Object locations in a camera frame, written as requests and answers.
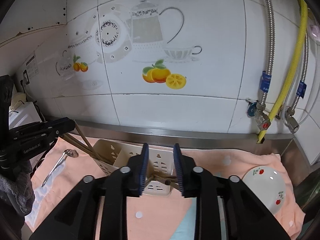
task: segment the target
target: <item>chopstick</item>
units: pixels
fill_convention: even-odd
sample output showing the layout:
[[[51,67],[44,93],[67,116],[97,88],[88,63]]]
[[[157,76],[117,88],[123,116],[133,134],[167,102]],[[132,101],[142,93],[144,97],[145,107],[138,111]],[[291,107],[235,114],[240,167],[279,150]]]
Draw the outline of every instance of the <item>chopstick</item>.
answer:
[[[79,143],[77,143],[76,141],[74,141],[73,139],[71,139],[70,137],[66,136],[65,134],[60,135],[60,137],[62,139],[64,139],[66,142],[72,144],[74,147],[79,148],[81,151],[89,154],[91,157],[94,156],[94,154],[91,151],[88,151],[88,149],[86,149],[85,147],[81,146]]]
[[[95,155],[99,156],[99,154],[94,150],[94,148],[91,146],[90,142],[88,141],[88,139],[86,138],[86,136],[83,135],[82,131],[80,130],[78,124],[76,123],[76,130],[79,133],[79,135],[81,136],[81,138],[85,141],[85,143],[87,144],[87,146],[89,147],[90,151],[92,151]]]
[[[71,140],[75,141],[76,143],[80,144],[83,148],[86,148],[87,151],[92,152],[87,145],[83,144],[78,139],[74,138],[71,134],[65,133],[64,135],[69,137]]]

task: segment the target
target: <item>yellow gas hose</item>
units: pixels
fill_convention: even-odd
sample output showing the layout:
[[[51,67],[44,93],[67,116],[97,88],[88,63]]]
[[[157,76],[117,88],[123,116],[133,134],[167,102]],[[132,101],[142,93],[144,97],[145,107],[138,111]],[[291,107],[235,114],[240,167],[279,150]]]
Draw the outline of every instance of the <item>yellow gas hose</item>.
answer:
[[[287,77],[285,78],[284,85],[281,89],[281,92],[277,98],[276,103],[274,104],[274,106],[268,116],[270,119],[270,122],[272,122],[274,117],[278,114],[279,109],[288,94],[288,91],[289,91],[291,83],[294,79],[294,75],[297,71],[297,66],[298,66],[298,63],[300,60],[301,51],[302,51],[302,47],[303,47],[305,36],[306,36],[307,20],[308,20],[308,7],[307,7],[307,4],[304,0],[300,0],[300,7],[301,7],[301,19],[300,19],[300,27],[299,27],[297,43],[294,48],[294,54],[292,56],[290,68],[289,68]],[[261,131],[259,133],[258,143],[261,143],[261,140],[265,136],[266,132],[267,131],[265,130],[265,131]]]

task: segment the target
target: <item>braided metal hose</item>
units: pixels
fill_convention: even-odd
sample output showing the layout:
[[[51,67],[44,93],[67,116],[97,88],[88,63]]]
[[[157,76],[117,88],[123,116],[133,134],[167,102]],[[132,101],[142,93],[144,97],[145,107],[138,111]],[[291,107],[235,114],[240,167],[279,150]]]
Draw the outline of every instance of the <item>braided metal hose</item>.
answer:
[[[309,39],[308,39],[308,33],[306,32],[306,37],[304,41],[304,54],[303,54],[303,64],[302,64],[302,72],[300,77],[300,82],[305,82],[306,75],[307,75],[307,68],[308,68],[308,60],[309,60]],[[299,102],[300,96],[297,94],[294,96],[294,100],[291,105],[291,109],[294,111],[297,107],[297,104]]]
[[[275,17],[273,13],[273,6],[272,6],[271,0],[264,0],[264,1],[266,4],[266,10],[267,10],[267,16],[268,16],[268,36],[269,36],[268,64],[266,66],[266,74],[271,76],[272,68],[273,68],[273,60],[275,55],[275,36],[276,36]],[[267,92],[261,91],[259,103],[262,106],[264,106],[266,103],[267,94],[268,94]]]

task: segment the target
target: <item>pink towel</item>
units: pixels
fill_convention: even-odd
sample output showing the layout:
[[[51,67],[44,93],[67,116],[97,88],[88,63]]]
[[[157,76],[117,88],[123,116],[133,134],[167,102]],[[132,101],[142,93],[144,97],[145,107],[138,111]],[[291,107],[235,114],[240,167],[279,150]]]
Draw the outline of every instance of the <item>pink towel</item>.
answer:
[[[94,144],[97,139],[88,138]],[[168,147],[150,146],[152,148],[172,149]],[[75,149],[69,143],[59,139],[55,147],[47,154],[41,166],[35,172],[32,180],[33,188],[39,187],[50,172],[52,166],[59,159],[62,152]],[[302,228],[304,213],[295,203],[292,183],[280,161],[279,155],[254,155],[241,150],[196,150],[182,149],[184,155],[192,157],[198,166],[209,170],[212,174],[220,172],[227,178],[230,175],[243,177],[250,169],[256,166],[270,166],[280,172],[286,184],[286,198],[281,210],[275,215],[291,239],[295,239]],[[95,178],[103,177],[104,172],[86,153],[77,149],[78,158],[68,157],[64,170],[53,181],[50,192],[42,200],[36,222],[32,227],[34,231],[47,217],[62,198],[85,176],[93,175]],[[173,189],[169,197],[142,195],[140,198],[127,198],[127,227],[128,239],[147,240],[152,236],[155,240],[169,240],[191,206],[191,199],[184,199]],[[136,218],[141,212],[142,218]]]

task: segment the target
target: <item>orange fruit decal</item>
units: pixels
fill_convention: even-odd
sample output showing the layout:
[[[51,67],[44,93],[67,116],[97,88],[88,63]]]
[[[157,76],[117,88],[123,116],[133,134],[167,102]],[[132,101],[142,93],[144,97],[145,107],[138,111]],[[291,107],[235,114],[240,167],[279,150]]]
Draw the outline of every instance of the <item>orange fruit decal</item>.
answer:
[[[79,71],[81,70],[82,72],[86,72],[88,70],[88,64],[85,63],[85,62],[77,62],[78,59],[80,59],[81,57],[80,56],[77,56],[76,54],[73,55],[73,69],[75,71]]]
[[[148,83],[166,83],[171,89],[183,88],[187,80],[180,74],[171,74],[170,70],[163,64],[164,59],[159,59],[155,64],[142,70],[142,78]]]
[[[180,74],[170,74],[165,83],[171,89],[181,89],[186,85],[187,80]]]
[[[165,80],[167,79],[167,76],[169,76],[170,74],[171,72],[169,69],[155,68],[151,73],[151,77],[157,83],[164,83]]]
[[[80,70],[81,70],[82,72],[86,72],[86,71],[88,70],[88,64],[85,63],[85,62],[81,62],[81,64],[80,64]]]
[[[80,63],[78,63],[78,62],[74,63],[73,69],[78,72],[80,70]]]
[[[147,71],[146,75],[144,75],[144,73],[142,73],[142,78],[148,83],[154,83],[155,81],[153,80],[153,78],[151,76],[153,71],[154,71],[154,68],[151,68]]]

